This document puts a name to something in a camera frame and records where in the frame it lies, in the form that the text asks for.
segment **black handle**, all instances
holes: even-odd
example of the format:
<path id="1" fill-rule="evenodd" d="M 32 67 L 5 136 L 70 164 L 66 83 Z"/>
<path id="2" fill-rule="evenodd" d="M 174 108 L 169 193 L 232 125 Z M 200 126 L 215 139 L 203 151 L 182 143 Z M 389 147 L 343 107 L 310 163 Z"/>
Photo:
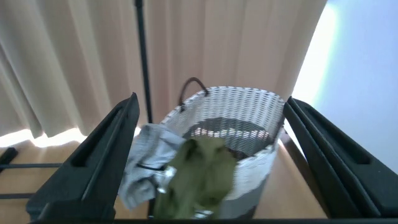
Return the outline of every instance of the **black handle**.
<path id="1" fill-rule="evenodd" d="M 189 85 L 189 83 L 191 83 L 191 82 L 193 82 L 193 81 L 196 81 L 196 82 L 200 85 L 201 89 L 205 92 L 205 96 L 208 96 L 208 95 L 209 95 L 209 91 L 206 89 L 206 87 L 204 86 L 204 84 L 203 84 L 197 77 L 191 77 L 191 78 L 189 78 L 189 79 L 184 83 L 184 86 L 182 87 L 182 90 L 181 90 L 180 99 L 178 100 L 178 105 L 179 105 L 180 108 L 181 108 L 181 109 L 180 109 L 180 113 L 183 112 L 183 111 L 185 111 L 185 104 L 184 104 L 183 101 L 182 101 L 183 96 L 184 96 L 184 93 L 185 93 L 185 89 L 187 89 L 187 86 Z"/>

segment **beige curtain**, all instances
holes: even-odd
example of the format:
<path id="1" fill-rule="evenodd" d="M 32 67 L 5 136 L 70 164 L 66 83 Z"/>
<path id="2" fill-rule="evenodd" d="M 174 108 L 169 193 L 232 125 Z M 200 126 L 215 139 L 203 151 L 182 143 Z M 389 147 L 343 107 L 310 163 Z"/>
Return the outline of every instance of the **beige curtain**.
<path id="1" fill-rule="evenodd" d="M 286 99 L 325 3 L 144 0 L 154 121 L 193 76 Z M 0 136 L 75 127 L 87 135 L 133 91 L 144 124 L 136 29 L 130 0 L 0 1 Z"/>

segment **olive green garment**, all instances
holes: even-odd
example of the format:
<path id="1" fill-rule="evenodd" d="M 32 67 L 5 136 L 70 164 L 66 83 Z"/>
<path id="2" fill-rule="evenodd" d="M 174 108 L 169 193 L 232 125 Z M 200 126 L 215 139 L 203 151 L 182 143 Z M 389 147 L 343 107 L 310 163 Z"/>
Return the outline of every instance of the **olive green garment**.
<path id="1" fill-rule="evenodd" d="M 177 169 L 166 194 L 156 196 L 154 216 L 160 219 L 193 218 L 197 210 L 219 205 L 233 188 L 236 159 L 224 139 L 200 136 L 185 141 L 167 164 Z"/>

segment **woven basket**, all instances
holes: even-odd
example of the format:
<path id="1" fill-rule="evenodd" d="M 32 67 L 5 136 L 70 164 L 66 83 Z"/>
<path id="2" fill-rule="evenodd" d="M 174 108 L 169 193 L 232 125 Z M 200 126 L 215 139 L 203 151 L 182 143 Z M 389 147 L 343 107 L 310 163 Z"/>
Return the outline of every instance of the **woven basket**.
<path id="1" fill-rule="evenodd" d="M 202 90 L 182 102 L 193 81 Z M 193 77 L 184 84 L 179 105 L 161 122 L 185 138 L 224 138 L 239 160 L 233 190 L 222 203 L 219 218 L 253 216 L 276 155 L 283 107 L 283 99 L 273 92 L 231 86 L 205 88 Z"/>

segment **wooden floor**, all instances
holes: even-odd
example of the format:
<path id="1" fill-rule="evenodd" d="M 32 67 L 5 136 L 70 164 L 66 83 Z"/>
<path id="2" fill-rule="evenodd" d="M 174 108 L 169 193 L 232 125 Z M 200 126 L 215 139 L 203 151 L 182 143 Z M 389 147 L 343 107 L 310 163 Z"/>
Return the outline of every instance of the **wooden floor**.
<path id="1" fill-rule="evenodd" d="M 63 162 L 76 149 L 78 143 L 62 146 L 35 147 L 30 141 L 16 145 L 18 156 L 12 163 Z M 0 154 L 6 149 L 0 148 Z M 0 173 L 0 194 L 32 193 L 57 168 L 6 169 Z M 0 200 L 2 223 L 28 223 L 25 212 L 27 199 Z M 125 209 L 120 199 L 115 201 L 116 218 L 145 218 L 147 203 L 133 211 Z M 255 218 L 326 218 L 325 212 L 304 181 L 283 145 L 280 145 L 269 180 L 262 193 Z"/>

